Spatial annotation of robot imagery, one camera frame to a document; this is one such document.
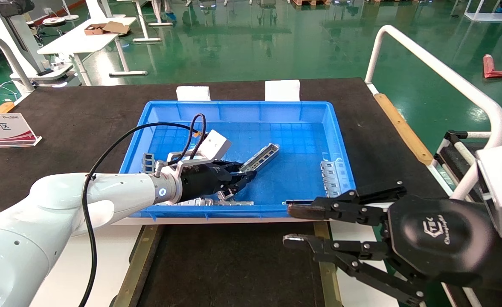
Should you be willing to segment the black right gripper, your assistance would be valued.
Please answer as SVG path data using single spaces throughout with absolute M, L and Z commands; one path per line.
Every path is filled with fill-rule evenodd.
M 406 195 L 401 182 L 382 183 L 337 197 L 288 200 L 287 213 L 304 220 L 367 226 L 387 221 L 394 261 L 402 265 L 407 281 L 366 264 L 389 258 L 384 242 L 292 234 L 283 237 L 283 245 L 309 251 L 315 262 L 334 264 L 348 276 L 409 306 L 425 301 L 424 286 L 431 281 L 502 291 L 502 237 L 485 206 Z M 386 210 L 372 206 L 374 203 L 393 204 Z

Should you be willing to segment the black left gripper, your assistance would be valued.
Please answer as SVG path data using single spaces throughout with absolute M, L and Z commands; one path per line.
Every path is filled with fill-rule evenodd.
M 218 191 L 222 191 L 224 200 L 229 200 L 253 181 L 256 175 L 257 171 L 252 171 L 241 162 L 213 161 L 183 167 L 179 202 L 216 194 Z

